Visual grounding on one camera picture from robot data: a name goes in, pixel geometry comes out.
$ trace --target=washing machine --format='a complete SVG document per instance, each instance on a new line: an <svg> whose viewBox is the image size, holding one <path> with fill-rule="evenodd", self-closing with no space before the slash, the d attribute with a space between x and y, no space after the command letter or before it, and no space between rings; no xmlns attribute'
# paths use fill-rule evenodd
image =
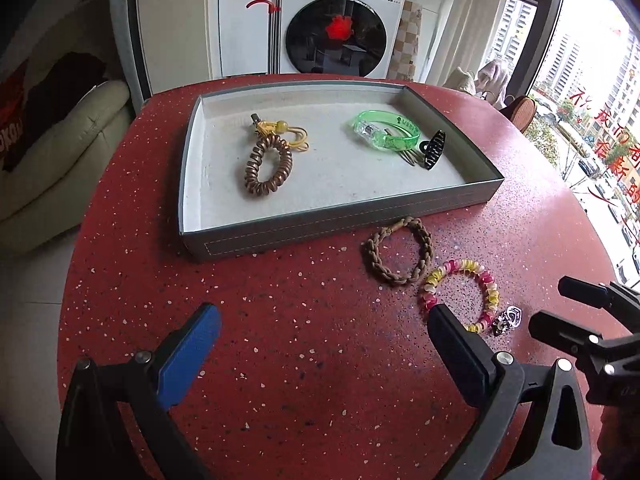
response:
<svg viewBox="0 0 640 480"><path fill-rule="evenodd" d="M282 0L280 73L384 78L404 0Z"/></svg>

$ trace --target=red table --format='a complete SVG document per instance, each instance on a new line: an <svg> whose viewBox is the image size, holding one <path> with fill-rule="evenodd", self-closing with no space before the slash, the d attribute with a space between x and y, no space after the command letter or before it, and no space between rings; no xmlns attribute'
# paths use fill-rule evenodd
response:
<svg viewBox="0 0 640 480"><path fill-rule="evenodd" d="M222 334L204 376L171 414L216 478L429 479L475 411L420 322L417 286L389 288L367 273L360 244L373 228L204 264L178 237L180 158L196 97L305 78L218 80L158 94L145 105L105 171L76 243L60 319L60 399L80 356L124 362L137 349L155 348L210 301L222 313ZM502 305L523 310L522 327L490 338L492 348L521 362L553 362L557 353L526 329L540 308L605 336L622 335L607 314L558 295L564 274L608 282L614 273L578 201L542 155L486 102L411 86L505 176L488 204L423 218L435 263L480 261L493 271ZM384 245L397 268L413 265L409 233ZM476 320L481 294L473 283L455 276L440 290L463 322ZM518 412L498 465L525 414ZM600 410L590 406L588 415L594 437ZM139 434L134 439L154 471Z"/></svg>

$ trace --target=tray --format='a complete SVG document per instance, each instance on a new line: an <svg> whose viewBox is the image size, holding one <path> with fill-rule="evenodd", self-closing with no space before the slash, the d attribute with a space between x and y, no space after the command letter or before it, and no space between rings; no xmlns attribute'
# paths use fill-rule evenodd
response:
<svg viewBox="0 0 640 480"><path fill-rule="evenodd" d="M353 118L369 109L410 118L424 139L443 130L446 146L435 167L412 167L357 136ZM263 120L302 126L310 145L307 152L293 151L287 181L262 197L244 188L244 168L257 139L254 112ZM277 160L273 150L265 154L261 180L271 176ZM182 155L178 225L191 253L210 260L487 202L503 179L465 134L402 84L258 85L197 99Z"/></svg>

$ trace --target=screw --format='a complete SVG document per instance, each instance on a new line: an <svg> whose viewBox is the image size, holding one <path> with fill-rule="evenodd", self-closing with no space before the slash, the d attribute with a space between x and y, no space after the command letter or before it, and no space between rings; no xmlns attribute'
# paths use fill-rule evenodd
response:
<svg viewBox="0 0 640 480"><path fill-rule="evenodd" d="M152 353L149 350L141 350L136 352L136 362L144 365L151 361Z"/></svg>
<svg viewBox="0 0 640 480"><path fill-rule="evenodd" d="M91 366L91 359L84 357L82 359L78 359L78 362L76 363L76 370L87 370L89 366Z"/></svg>
<svg viewBox="0 0 640 480"><path fill-rule="evenodd" d="M495 358L503 365L510 365L513 363L513 356L509 352L498 352Z"/></svg>
<svg viewBox="0 0 640 480"><path fill-rule="evenodd" d="M571 370L571 363L567 359L558 359L558 368L568 372Z"/></svg>

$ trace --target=green bracelet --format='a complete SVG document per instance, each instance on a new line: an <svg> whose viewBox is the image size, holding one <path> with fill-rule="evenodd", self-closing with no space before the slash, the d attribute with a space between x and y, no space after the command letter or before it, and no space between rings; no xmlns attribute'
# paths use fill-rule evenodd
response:
<svg viewBox="0 0 640 480"><path fill-rule="evenodd" d="M373 123L389 124L404 133L405 137L391 136ZM396 152L412 149L422 135L420 128L406 117L382 110L362 112L353 121L353 129L375 147Z"/></svg>

